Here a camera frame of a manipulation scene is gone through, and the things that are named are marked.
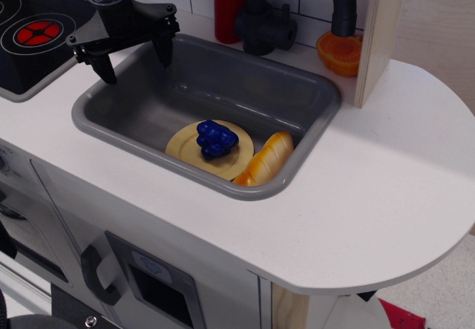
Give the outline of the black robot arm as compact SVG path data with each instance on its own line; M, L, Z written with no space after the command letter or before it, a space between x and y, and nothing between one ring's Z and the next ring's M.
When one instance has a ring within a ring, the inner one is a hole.
M172 39L180 31L171 4L145 4L135 0L86 0L95 9L93 17L66 38L79 63L90 65L107 84L117 78L109 55L151 42L160 63L171 64Z

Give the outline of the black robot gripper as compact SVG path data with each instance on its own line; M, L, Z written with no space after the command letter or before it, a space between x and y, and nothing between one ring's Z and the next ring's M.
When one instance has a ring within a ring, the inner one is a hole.
M78 62L91 65L109 85L117 77L109 54L152 42L167 68L173 56L173 38L180 31L171 3L147 4L135 0L86 0L96 9L93 17L67 38Z

